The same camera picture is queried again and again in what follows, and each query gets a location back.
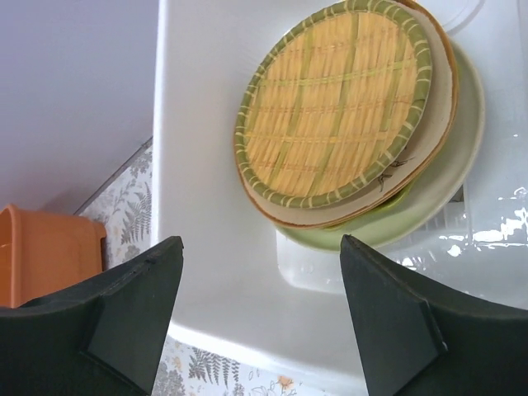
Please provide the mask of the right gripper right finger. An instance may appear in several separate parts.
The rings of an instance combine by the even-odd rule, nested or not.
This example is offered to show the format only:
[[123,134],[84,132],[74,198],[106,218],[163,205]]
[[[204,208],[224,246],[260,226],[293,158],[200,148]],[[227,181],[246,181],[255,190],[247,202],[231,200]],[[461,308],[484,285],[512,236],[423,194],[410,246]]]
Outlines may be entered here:
[[370,395],[525,395],[527,312],[467,295],[351,235],[340,263]]

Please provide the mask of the woven bamboo tray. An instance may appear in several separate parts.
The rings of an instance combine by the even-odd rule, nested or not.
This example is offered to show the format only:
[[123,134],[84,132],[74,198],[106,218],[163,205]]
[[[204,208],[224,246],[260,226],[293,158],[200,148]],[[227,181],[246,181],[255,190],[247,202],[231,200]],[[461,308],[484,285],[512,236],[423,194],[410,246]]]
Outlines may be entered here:
[[341,1],[290,29],[238,110],[238,172],[275,205],[314,209],[365,188],[403,151],[433,76],[422,23],[394,1]]

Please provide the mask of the beige bird plate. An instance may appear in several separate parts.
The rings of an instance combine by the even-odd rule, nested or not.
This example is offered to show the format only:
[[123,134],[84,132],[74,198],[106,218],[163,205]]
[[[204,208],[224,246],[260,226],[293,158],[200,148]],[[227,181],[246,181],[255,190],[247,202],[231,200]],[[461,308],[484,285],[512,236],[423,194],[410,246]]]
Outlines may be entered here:
[[441,151],[453,124],[459,95],[459,72],[450,40],[434,16],[414,1],[397,4],[415,17],[431,42],[433,78],[424,114],[406,148],[378,178],[342,203],[321,209],[286,209],[243,188],[251,202],[274,223],[293,229],[313,229],[339,224],[387,200],[429,166]]

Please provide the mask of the beige green leaf plate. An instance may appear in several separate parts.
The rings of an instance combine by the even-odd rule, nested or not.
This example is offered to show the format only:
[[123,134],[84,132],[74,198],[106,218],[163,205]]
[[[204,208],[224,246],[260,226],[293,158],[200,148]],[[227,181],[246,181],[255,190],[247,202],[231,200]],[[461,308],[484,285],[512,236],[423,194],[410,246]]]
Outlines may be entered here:
[[486,104],[478,70],[464,50],[450,42],[459,68],[460,95],[454,124],[441,151],[412,182],[396,205],[370,210],[337,230],[296,230],[278,227],[277,256],[293,252],[338,252],[342,236],[350,234],[373,248],[395,243],[422,227],[462,186],[482,142]]

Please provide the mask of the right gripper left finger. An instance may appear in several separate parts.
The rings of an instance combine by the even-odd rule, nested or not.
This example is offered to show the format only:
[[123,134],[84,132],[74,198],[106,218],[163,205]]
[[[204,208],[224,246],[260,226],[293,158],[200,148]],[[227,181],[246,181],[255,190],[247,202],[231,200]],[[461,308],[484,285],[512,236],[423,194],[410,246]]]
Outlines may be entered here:
[[1,310],[3,395],[150,395],[182,277],[166,238],[66,289]]

